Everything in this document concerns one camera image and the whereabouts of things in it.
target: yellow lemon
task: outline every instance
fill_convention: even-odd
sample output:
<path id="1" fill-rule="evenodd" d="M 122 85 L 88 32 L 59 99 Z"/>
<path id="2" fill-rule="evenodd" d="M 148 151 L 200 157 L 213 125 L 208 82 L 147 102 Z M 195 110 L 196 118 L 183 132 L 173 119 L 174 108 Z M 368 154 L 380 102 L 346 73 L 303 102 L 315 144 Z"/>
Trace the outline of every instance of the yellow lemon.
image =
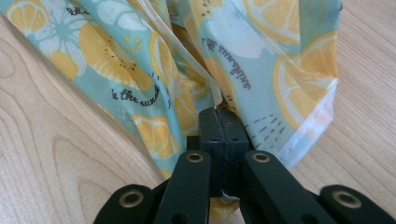
<path id="1" fill-rule="evenodd" d="M 151 65 L 166 88 L 171 91 L 177 119 L 183 135 L 196 134 L 197 113 L 191 99 L 189 81 L 178 72 L 172 53 L 163 39 L 153 32 L 150 37 Z"/>
<path id="2" fill-rule="evenodd" d="M 25 35 L 44 27 L 50 16 L 39 0 L 20 0 L 7 8 L 7 18 Z"/>
<path id="3" fill-rule="evenodd" d="M 157 32 L 151 34 L 149 51 L 154 73 L 160 77 L 166 86 L 172 78 L 179 77 L 172 53 Z"/>
<path id="4" fill-rule="evenodd" d="M 73 81 L 75 79 L 78 67 L 68 54 L 56 50 L 49 56 L 49 60 L 70 80 Z"/>
<path id="5" fill-rule="evenodd" d="M 168 158 L 180 151 L 175 138 L 169 132 L 166 117 L 151 118 L 146 115 L 135 115 L 132 116 L 132 120 L 146 148 L 157 154 L 159 158 Z"/>
<path id="6" fill-rule="evenodd" d="M 101 76 L 126 86 L 146 91 L 152 80 L 100 26 L 86 23 L 78 38 L 81 51 L 89 66 Z"/>
<path id="7" fill-rule="evenodd" d="M 300 43 L 298 0 L 244 0 L 244 5 L 263 33 L 281 42 Z"/>
<path id="8" fill-rule="evenodd" d="M 336 32 L 308 45 L 301 55 L 280 56 L 274 68 L 274 90 L 283 116 L 295 129 L 308 117 L 338 78 Z"/>

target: wooden table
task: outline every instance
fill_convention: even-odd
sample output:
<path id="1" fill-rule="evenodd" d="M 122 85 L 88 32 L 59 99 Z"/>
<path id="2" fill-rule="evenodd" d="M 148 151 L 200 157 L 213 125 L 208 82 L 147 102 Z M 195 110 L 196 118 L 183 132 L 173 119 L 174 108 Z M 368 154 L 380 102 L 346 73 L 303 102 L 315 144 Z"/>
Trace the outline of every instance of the wooden table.
<path id="1" fill-rule="evenodd" d="M 0 222 L 92 223 L 119 187 L 162 182 L 142 145 L 0 18 Z M 396 1 L 344 0 L 334 122 L 292 171 L 316 193 L 357 189 L 394 217 L 395 22 Z"/>

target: lemon print fabric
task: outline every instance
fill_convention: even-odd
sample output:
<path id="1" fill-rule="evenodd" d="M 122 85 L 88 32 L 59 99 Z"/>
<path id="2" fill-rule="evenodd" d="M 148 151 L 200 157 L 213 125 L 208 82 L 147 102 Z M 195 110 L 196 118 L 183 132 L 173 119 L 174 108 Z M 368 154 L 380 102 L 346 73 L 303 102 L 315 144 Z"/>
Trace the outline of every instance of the lemon print fabric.
<path id="1" fill-rule="evenodd" d="M 297 164 L 332 121 L 340 1 L 2 0 L 0 12 L 169 177 L 220 91 L 256 149 Z M 237 203 L 211 208 L 222 218 Z"/>
<path id="2" fill-rule="evenodd" d="M 182 1 L 172 7 L 253 146 L 292 168 L 332 120 L 340 1 Z"/>

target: black clamp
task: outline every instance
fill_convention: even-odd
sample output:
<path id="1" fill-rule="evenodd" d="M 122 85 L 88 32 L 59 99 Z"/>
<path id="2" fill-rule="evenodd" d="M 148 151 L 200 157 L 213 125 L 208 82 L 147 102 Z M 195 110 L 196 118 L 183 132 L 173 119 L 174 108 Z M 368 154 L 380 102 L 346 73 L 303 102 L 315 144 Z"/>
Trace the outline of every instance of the black clamp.
<path id="1" fill-rule="evenodd" d="M 117 190 L 94 223 L 203 224 L 210 197 L 237 197 L 246 223 L 396 223 L 370 199 L 344 186 L 303 188 L 271 153 L 251 147 L 237 116 L 200 113 L 199 136 L 188 137 L 172 177 L 155 189 Z"/>

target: metal grommet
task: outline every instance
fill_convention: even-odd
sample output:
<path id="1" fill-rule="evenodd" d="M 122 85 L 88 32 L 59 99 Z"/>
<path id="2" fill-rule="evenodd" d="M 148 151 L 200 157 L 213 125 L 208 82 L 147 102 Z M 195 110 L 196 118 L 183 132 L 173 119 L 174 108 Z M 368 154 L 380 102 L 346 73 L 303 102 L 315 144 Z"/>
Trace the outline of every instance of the metal grommet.
<path id="1" fill-rule="evenodd" d="M 253 154 L 252 158 L 253 158 L 254 161 L 257 161 L 257 162 L 268 162 L 268 161 L 270 161 L 270 157 L 265 155 L 262 152 L 258 152 L 258 153 Z"/>
<path id="2" fill-rule="evenodd" d="M 336 202 L 348 208 L 360 208 L 361 200 L 344 190 L 337 190 L 332 193 L 332 197 Z"/>
<path id="3" fill-rule="evenodd" d="M 120 197 L 120 205 L 124 208 L 138 206 L 143 202 L 144 195 L 137 189 L 131 189 L 123 193 Z"/>
<path id="4" fill-rule="evenodd" d="M 204 160 L 204 156 L 198 153 L 191 153 L 187 155 L 187 160 L 190 162 L 200 162 Z"/>

